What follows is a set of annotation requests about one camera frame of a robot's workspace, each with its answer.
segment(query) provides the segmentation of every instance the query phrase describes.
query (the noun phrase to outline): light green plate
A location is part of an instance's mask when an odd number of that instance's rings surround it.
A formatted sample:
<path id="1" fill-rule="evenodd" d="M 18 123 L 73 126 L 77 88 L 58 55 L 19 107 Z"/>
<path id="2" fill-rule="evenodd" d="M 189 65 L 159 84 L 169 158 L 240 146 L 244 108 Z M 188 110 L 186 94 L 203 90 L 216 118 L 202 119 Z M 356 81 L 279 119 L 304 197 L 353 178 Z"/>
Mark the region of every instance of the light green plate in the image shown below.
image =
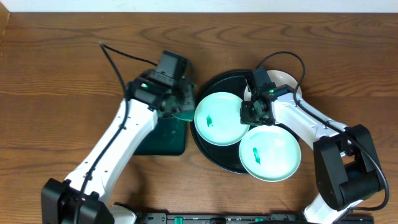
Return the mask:
<path id="1" fill-rule="evenodd" d="M 193 119 L 199 135 L 217 146 L 229 146 L 242 139 L 250 126 L 241 124 L 242 99 L 218 92 L 201 100 Z"/>
<path id="2" fill-rule="evenodd" d="M 278 126 L 258 126 L 250 130 L 239 145 L 243 167 L 254 177 L 276 182 L 299 168 L 301 150 L 297 140 Z"/>

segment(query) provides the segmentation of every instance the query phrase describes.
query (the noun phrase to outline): green object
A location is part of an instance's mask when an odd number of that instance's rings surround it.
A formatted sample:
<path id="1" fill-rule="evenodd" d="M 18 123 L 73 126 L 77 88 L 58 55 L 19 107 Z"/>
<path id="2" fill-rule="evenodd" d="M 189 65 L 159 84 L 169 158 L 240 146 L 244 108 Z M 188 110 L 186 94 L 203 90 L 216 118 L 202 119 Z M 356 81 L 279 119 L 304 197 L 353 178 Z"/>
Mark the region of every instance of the green object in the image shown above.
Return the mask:
<path id="1" fill-rule="evenodd" d="M 174 218 L 174 224 L 182 224 L 183 218 L 182 217 L 175 217 Z"/>
<path id="2" fill-rule="evenodd" d="M 216 92 L 202 99 L 193 122 L 200 137 L 216 146 L 237 143 L 250 125 L 241 124 L 242 99 L 232 93 Z"/>
<path id="3" fill-rule="evenodd" d="M 256 162 L 261 165 L 259 151 L 257 150 L 256 147 L 253 148 L 253 152 L 254 152 L 254 158 L 256 158 Z"/>
<path id="4" fill-rule="evenodd" d="M 134 155 L 179 156 L 185 151 L 187 122 L 177 118 L 161 118 L 142 140 Z"/>
<path id="5" fill-rule="evenodd" d="M 213 126 L 213 121 L 211 120 L 210 115 L 207 115 L 206 120 L 207 120 L 207 126 L 208 126 L 208 127 Z"/>

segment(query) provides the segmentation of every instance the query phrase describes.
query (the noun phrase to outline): black bracket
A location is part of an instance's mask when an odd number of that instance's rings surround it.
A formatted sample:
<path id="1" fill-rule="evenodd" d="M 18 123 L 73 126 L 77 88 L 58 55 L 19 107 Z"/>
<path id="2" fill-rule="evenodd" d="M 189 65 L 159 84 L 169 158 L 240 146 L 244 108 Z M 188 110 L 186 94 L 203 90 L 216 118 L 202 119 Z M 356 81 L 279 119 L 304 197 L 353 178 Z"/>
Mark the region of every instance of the black bracket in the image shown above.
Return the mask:
<path id="1" fill-rule="evenodd" d="M 252 98 L 251 101 L 243 101 L 241 104 L 241 124 L 274 125 L 272 102 L 279 96 L 293 93 L 294 89 L 289 85 L 276 87 L 264 67 L 253 70 L 245 78 Z"/>
<path id="2" fill-rule="evenodd" d="M 192 120 L 195 110 L 191 83 L 191 63 L 172 52 L 163 51 L 155 70 L 147 70 L 127 84 L 127 100 L 131 98 L 150 105 L 159 117 L 183 117 Z"/>
<path id="3" fill-rule="evenodd" d="M 362 144 L 380 166 L 368 129 L 359 124 L 347 128 L 346 133 Z M 326 204 L 337 211 L 357 200 L 365 200 L 384 188 L 371 161 L 347 142 L 344 136 L 338 134 L 313 143 L 318 191 Z M 354 156 L 354 161 L 344 165 L 341 152 Z"/>
<path id="4" fill-rule="evenodd" d="M 59 182 L 49 179 L 42 189 L 43 224 L 73 223 L 77 206 L 78 191 L 71 188 L 70 181 Z M 84 195 L 80 208 L 79 223 L 113 224 L 114 218 L 103 202 L 98 200 L 98 193 Z"/>

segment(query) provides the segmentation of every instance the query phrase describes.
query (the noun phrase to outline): wood grain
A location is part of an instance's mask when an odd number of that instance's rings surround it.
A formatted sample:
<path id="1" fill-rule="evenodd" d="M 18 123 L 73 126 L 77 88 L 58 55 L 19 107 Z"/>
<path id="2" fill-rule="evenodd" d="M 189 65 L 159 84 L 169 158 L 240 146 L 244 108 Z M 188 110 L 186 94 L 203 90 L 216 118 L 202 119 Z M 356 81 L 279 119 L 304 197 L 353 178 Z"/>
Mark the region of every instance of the wood grain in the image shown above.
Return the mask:
<path id="1" fill-rule="evenodd" d="M 304 98 L 373 135 L 391 199 L 376 223 L 398 222 L 397 14 L 14 13 L 0 46 L 0 222 L 40 223 L 40 190 L 62 180 L 110 124 L 122 94 L 97 42 L 157 60 L 189 58 L 200 86 L 234 68 L 254 68 L 279 50 L 307 65 Z M 147 64 L 113 55 L 125 80 Z M 267 63 L 298 78 L 289 56 Z M 200 213 L 300 211 L 317 194 L 310 148 L 289 179 L 261 182 L 208 161 L 188 133 L 177 157 L 137 156 L 111 198 L 139 209 Z M 364 203 L 381 202 L 383 193 Z"/>
<path id="2" fill-rule="evenodd" d="M 2 41 L 2 37 L 4 36 L 4 34 L 6 32 L 6 27 L 7 27 L 9 18 L 10 18 L 10 12 L 0 2 L 0 43 Z"/>

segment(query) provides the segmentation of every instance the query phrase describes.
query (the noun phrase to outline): white wall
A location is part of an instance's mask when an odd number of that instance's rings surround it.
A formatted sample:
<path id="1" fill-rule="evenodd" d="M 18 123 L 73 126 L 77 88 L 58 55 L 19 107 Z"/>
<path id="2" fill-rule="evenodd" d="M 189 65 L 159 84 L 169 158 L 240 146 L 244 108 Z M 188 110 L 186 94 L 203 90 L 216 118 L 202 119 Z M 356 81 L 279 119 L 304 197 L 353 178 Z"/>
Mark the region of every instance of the white wall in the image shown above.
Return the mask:
<path id="1" fill-rule="evenodd" d="M 0 0 L 10 12 L 398 12 L 398 0 Z"/>

